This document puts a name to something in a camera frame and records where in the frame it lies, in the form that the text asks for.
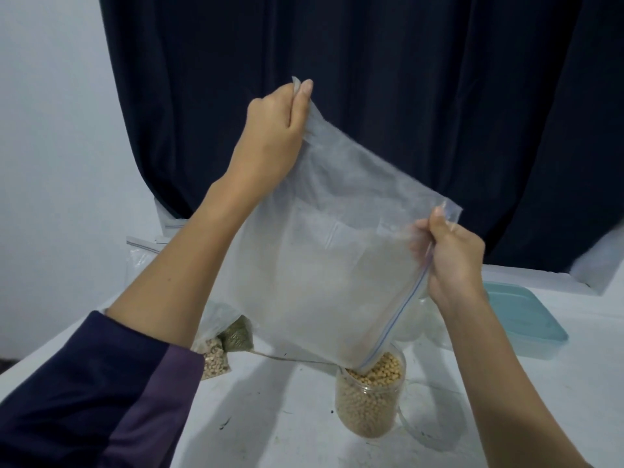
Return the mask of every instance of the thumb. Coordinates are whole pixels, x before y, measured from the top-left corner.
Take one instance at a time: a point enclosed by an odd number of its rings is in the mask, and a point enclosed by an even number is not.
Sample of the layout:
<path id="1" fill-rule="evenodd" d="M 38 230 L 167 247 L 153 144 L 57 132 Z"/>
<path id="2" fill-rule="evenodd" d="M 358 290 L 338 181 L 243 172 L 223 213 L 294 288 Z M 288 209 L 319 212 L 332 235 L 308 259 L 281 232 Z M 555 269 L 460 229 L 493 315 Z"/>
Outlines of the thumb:
<path id="1" fill-rule="evenodd" d="M 435 207 L 431 211 L 431 216 L 429 217 L 429 231 L 438 243 L 452 233 L 449 226 L 446 224 L 444 210 L 440 206 Z"/>
<path id="2" fill-rule="evenodd" d="M 308 79 L 301 84 L 299 91 L 294 96 L 292 101 L 292 112 L 290 114 L 290 128 L 303 133 L 303 128 L 306 125 L 308 119 L 308 109 L 310 105 L 310 96 L 312 95 L 312 88 L 314 83 Z"/>

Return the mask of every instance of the person's left hand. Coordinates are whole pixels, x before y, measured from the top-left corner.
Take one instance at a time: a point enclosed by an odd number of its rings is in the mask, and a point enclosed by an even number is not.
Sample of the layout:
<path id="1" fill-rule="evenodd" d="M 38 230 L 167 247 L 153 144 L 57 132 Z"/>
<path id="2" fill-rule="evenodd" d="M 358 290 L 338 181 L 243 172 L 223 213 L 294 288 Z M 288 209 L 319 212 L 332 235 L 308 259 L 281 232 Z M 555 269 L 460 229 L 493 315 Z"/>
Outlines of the person's left hand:
<path id="1" fill-rule="evenodd" d="M 301 149 L 313 82 L 294 94 L 293 84 L 279 87 L 247 108 L 247 121 L 225 176 L 253 200 L 268 195 L 293 168 Z"/>

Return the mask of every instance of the sleeve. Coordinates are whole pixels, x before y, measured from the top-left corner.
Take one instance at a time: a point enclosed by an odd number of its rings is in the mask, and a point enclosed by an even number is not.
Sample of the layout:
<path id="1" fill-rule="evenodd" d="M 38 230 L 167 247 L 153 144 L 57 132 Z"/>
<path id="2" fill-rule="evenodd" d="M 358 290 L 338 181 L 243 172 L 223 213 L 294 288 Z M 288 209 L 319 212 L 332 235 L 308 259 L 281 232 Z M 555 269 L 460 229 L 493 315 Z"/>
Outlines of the sleeve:
<path id="1" fill-rule="evenodd" d="M 91 312 L 0 404 L 0 467 L 169 466 L 203 358 Z"/>

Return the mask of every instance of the black speck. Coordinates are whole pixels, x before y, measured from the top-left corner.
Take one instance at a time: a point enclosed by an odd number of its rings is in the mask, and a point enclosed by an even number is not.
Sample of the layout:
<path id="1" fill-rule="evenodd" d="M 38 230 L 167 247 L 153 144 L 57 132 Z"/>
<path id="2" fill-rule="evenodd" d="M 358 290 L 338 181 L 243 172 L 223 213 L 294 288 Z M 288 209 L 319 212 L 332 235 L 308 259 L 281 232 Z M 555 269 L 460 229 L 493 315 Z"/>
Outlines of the black speck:
<path id="1" fill-rule="evenodd" d="M 219 427 L 219 430 L 223 430 L 225 428 L 225 426 L 230 423 L 230 419 L 231 419 L 231 417 L 225 421 L 225 424 L 223 424 L 223 425 L 221 425 L 221 427 Z"/>

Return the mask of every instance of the person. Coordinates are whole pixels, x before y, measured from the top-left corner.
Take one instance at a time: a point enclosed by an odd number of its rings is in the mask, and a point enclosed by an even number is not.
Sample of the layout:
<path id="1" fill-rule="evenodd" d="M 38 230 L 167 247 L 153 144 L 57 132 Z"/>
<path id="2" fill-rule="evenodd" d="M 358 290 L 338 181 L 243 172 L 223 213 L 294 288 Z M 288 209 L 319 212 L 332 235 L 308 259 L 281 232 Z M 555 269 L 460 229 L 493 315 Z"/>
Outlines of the person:
<path id="1" fill-rule="evenodd" d="M 203 358 L 189 349 L 237 230 L 301 148 L 313 84 L 253 100 L 227 172 L 186 226 L 105 314 L 0 405 L 0 467 L 166 467 Z M 483 241 L 435 209 L 429 280 L 490 468 L 587 466 L 540 399 L 488 304 Z"/>

